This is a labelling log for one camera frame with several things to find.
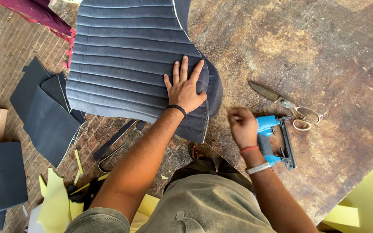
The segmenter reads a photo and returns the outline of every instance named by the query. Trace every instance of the olive green shirt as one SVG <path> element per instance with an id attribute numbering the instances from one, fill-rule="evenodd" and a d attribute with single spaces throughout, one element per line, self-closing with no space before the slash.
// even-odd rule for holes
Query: olive green shirt
<path id="1" fill-rule="evenodd" d="M 129 229 L 129 221 L 121 212 L 97 207 L 75 218 L 66 233 L 128 233 Z M 249 190 L 224 177 L 201 174 L 172 182 L 137 232 L 275 231 Z"/>

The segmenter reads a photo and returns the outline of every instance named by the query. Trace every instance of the scissor blade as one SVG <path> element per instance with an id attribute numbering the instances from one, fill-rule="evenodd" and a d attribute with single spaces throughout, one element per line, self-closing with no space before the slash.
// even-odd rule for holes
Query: scissor blade
<path id="1" fill-rule="evenodd" d="M 253 90 L 255 90 L 257 93 L 264 96 L 265 98 L 268 98 L 269 100 L 273 102 L 278 100 L 278 98 L 280 97 L 280 95 L 275 93 L 274 91 L 271 91 L 262 86 L 259 86 L 255 84 L 254 82 L 248 82 L 248 83 L 250 84 L 251 88 L 253 88 Z"/>

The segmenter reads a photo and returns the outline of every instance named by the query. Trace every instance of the scissors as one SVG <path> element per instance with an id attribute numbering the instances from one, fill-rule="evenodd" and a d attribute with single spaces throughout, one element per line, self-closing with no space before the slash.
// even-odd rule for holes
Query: scissors
<path id="1" fill-rule="evenodd" d="M 255 90 L 257 93 L 260 95 L 264 96 L 265 98 L 268 98 L 269 100 L 273 101 L 274 103 L 280 104 L 283 107 L 286 107 L 290 110 L 290 112 L 294 115 L 294 120 L 293 120 L 293 126 L 301 131 L 304 130 L 309 130 L 312 127 L 312 124 L 308 122 L 307 120 L 319 124 L 321 117 L 323 117 L 322 114 L 317 113 L 316 111 L 308 108 L 308 107 L 296 107 L 296 105 L 287 99 L 283 98 L 279 94 L 275 93 L 272 90 L 266 89 L 258 84 L 255 84 L 254 82 L 248 82 L 250 86 Z M 304 115 L 301 113 L 300 110 L 305 110 L 306 112 L 310 112 L 311 114 L 313 113 L 316 115 L 318 118 L 317 120 L 310 119 L 308 116 Z"/>

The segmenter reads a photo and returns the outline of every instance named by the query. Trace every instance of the finger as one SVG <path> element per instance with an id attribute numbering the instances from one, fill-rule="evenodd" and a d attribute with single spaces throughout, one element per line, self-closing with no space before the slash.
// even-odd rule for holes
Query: finger
<path id="1" fill-rule="evenodd" d="M 194 68 L 194 71 L 191 73 L 189 80 L 196 83 L 199 78 L 199 74 L 201 73 L 202 67 L 204 66 L 204 60 L 200 60 Z"/>
<path id="2" fill-rule="evenodd" d="M 174 64 L 174 71 L 173 73 L 173 80 L 174 80 L 174 85 L 179 83 L 179 61 L 175 61 Z"/>
<path id="3" fill-rule="evenodd" d="M 230 127 L 232 128 L 238 122 L 235 120 L 235 116 L 233 114 L 228 114 L 228 122 L 230 123 Z"/>
<path id="4" fill-rule="evenodd" d="M 169 76 L 167 74 L 163 75 L 163 82 L 165 83 L 167 90 L 169 90 L 172 87 L 171 82 L 169 82 Z"/>
<path id="5" fill-rule="evenodd" d="M 180 74 L 180 82 L 185 82 L 188 80 L 188 56 L 184 56 L 182 58 L 181 64 L 181 74 Z"/>
<path id="6" fill-rule="evenodd" d="M 243 121 L 247 119 L 254 118 L 254 115 L 251 113 L 251 111 L 244 107 L 235 107 L 228 111 L 229 114 L 239 116 Z"/>
<path id="7" fill-rule="evenodd" d="M 205 93 L 204 91 L 201 91 L 201 93 L 199 94 L 199 97 L 204 103 L 204 101 L 207 99 L 207 93 Z"/>

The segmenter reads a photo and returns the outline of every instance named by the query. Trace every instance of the brick floor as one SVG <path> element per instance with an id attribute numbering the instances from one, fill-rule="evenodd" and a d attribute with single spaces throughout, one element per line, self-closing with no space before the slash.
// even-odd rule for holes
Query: brick floor
<path id="1" fill-rule="evenodd" d="M 67 74 L 68 69 L 62 66 L 62 62 L 67 58 L 65 54 L 67 48 L 67 42 L 47 31 L 45 27 L 28 23 L 17 14 L 12 14 L 11 11 L 0 6 L 0 108 L 8 109 L 4 141 L 21 141 L 28 191 L 28 201 L 24 203 L 24 206 L 28 214 L 44 200 L 40 193 L 38 177 L 42 175 L 47 182 L 48 167 L 51 164 L 35 150 L 9 98 L 23 76 L 22 68 L 28 65 L 34 56 L 47 70 L 55 73 L 65 71 Z M 78 170 L 74 156 L 74 150 L 77 149 L 84 170 L 84 174 L 80 176 L 77 183 L 78 187 L 103 175 L 93 160 L 92 154 L 129 119 L 87 114 L 86 121 L 75 145 L 70 146 L 64 161 L 56 171 L 59 176 L 64 177 L 65 184 L 73 183 Z M 123 142 L 126 142 L 126 146 L 106 164 L 105 168 L 111 169 L 150 126 L 151 124 L 147 124 L 142 132 L 133 128 L 116 142 L 106 154 Z M 148 194 L 161 197 L 163 187 L 168 180 L 162 180 L 160 175 L 171 177 L 177 168 L 189 162 L 186 146 L 187 142 L 184 139 L 178 136 L 173 137 Z M 23 232 L 27 225 L 28 218 L 25 217 L 21 206 L 7 210 L 4 232 Z"/>

